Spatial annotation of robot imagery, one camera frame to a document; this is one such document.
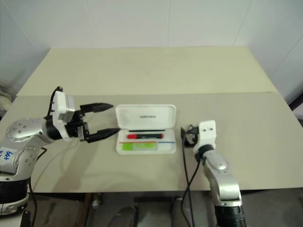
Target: red marker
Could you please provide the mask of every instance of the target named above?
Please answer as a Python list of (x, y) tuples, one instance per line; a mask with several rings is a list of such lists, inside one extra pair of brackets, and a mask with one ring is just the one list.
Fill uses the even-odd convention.
[(162, 139), (163, 134), (129, 134), (127, 135), (128, 139)]

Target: beige table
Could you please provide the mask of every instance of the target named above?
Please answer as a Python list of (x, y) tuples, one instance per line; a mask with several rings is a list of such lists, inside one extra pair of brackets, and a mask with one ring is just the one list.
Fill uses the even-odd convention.
[[(184, 61), (170, 67), (174, 56)], [(152, 70), (160, 61), (161, 70)], [(121, 74), (111, 74), (110, 69)], [(57, 141), (47, 146), (48, 152), (35, 166), (35, 192), (184, 190), (180, 127), (210, 119), (217, 123), (217, 149), (229, 160), (241, 189), (303, 186), (303, 130), (245, 47), (52, 50), (1, 121), (0, 138), (12, 121), (44, 116), (50, 92), (58, 84), (75, 95), (76, 106), (174, 104), (178, 149), (167, 155), (121, 156), (115, 152), (116, 135), (90, 144)], [(117, 124), (114, 109), (88, 114), (86, 120), (92, 132)], [(190, 149), (186, 156), (192, 173), (196, 161)], [(192, 189), (209, 189), (202, 168)]]

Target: white pen case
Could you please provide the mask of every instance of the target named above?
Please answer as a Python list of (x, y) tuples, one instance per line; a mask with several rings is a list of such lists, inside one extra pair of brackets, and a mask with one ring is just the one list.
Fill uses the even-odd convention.
[[(176, 151), (174, 105), (118, 105), (116, 115), (121, 128), (116, 145), (118, 154), (172, 154)], [(128, 138), (143, 134), (161, 134), (162, 138)]]

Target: white wall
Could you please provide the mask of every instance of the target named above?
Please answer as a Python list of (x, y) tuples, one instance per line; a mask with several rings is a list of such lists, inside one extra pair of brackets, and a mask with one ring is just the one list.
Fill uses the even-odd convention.
[(302, 0), (0, 0), (0, 82), (50, 47), (248, 45), (281, 94), (303, 90)]
[(303, 103), (294, 110), (294, 115), (298, 119), (303, 119)]

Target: black cable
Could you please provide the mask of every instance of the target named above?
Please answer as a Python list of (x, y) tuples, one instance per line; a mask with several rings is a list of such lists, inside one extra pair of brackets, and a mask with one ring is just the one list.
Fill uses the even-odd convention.
[(38, 156), (37, 161), (39, 160), (39, 158), (44, 155), (45, 152), (47, 152), (46, 148), (41, 148), (43, 150), (43, 152)]
[(37, 200), (36, 200), (36, 198), (34, 196), (34, 193), (33, 193), (31, 178), (29, 178), (28, 187), (29, 187), (29, 193), (30, 193), (30, 195), (32, 197), (32, 200), (34, 202), (34, 215), (33, 215), (33, 220), (32, 220), (32, 223), (31, 223), (31, 227), (34, 227), (36, 216), (37, 216), (38, 205), (37, 205)]
[[(188, 173), (187, 173), (187, 166), (186, 166), (186, 159), (185, 159), (185, 152), (184, 152), (185, 138), (186, 137), (184, 136), (184, 138), (182, 139), (182, 154), (183, 154), (183, 164), (184, 164), (184, 170), (185, 170), (185, 176), (186, 176), (186, 183), (187, 183), (187, 186), (188, 186), (189, 185), (189, 181), (188, 181)], [(188, 189), (188, 199), (189, 199), (191, 221), (192, 221), (192, 225), (194, 227), (195, 226), (195, 221), (194, 221), (193, 205), (192, 205), (192, 201), (191, 201), (190, 188)], [(189, 221), (188, 221), (187, 217), (185, 216), (184, 211), (183, 211), (182, 208), (181, 208), (181, 211), (182, 211), (182, 214), (183, 214), (185, 220), (187, 221), (187, 224), (189, 225)]]
[(191, 185), (191, 183), (192, 183), (192, 181), (193, 181), (195, 175), (197, 174), (197, 171), (198, 171), (199, 167), (200, 167), (200, 162), (198, 162), (198, 164), (197, 164), (197, 167), (196, 167), (196, 169), (195, 169), (195, 171), (194, 171), (194, 174), (193, 174), (193, 176), (191, 177), (191, 179), (190, 179), (190, 181), (189, 181), (189, 183), (188, 183), (188, 186), (187, 186), (187, 188), (186, 188), (186, 190), (185, 190), (185, 192), (184, 192), (184, 194), (183, 194), (183, 196), (182, 196), (182, 201), (181, 201), (181, 211), (182, 211), (182, 214), (183, 214), (185, 220), (187, 221), (188, 227), (190, 227), (190, 224), (189, 224), (189, 221), (188, 221), (188, 219), (186, 218), (185, 213), (184, 213), (184, 211), (183, 211), (184, 198), (185, 198), (185, 196), (186, 196), (186, 193), (187, 193), (188, 190), (189, 190), (189, 187), (190, 187), (190, 185)]
[[(45, 153), (47, 152), (46, 148), (41, 148), (43, 150), (43, 152), (37, 157), (37, 161), (38, 159)], [(32, 197), (32, 200), (34, 202), (34, 215), (33, 215), (33, 220), (31, 223), (31, 227), (34, 227), (35, 224), (35, 220), (36, 220), (36, 216), (37, 216), (37, 210), (38, 210), (38, 205), (37, 205), (37, 200), (34, 196), (34, 192), (33, 192), (33, 188), (32, 188), (32, 183), (31, 183), (31, 178), (29, 178), (29, 182), (28, 182), (28, 187), (29, 187), (29, 194)]]

